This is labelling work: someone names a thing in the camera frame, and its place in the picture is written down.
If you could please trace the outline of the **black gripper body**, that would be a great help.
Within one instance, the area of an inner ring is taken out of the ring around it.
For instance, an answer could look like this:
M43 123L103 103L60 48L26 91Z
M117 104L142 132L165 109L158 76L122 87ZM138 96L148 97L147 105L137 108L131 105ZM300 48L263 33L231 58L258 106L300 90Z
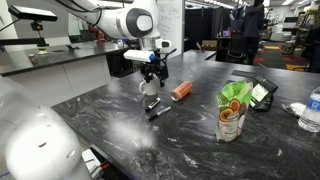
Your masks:
M147 74L155 74L159 79L167 79L169 77L167 63L164 59L155 59L151 62L146 62L141 65L141 74L145 77Z

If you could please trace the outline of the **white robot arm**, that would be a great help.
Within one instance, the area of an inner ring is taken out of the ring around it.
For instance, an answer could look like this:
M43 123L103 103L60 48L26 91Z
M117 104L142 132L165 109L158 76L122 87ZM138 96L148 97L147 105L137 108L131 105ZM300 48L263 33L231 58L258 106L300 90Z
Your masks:
M146 64L144 76L161 82L169 77L166 62L155 52L171 42L160 35L156 0L134 0L107 9L91 0L47 0L98 27L114 39L137 39L138 50L124 57ZM1 148L6 166L15 180L97 180L105 166L89 168L82 156L78 136L62 117L33 99L21 85L1 80Z

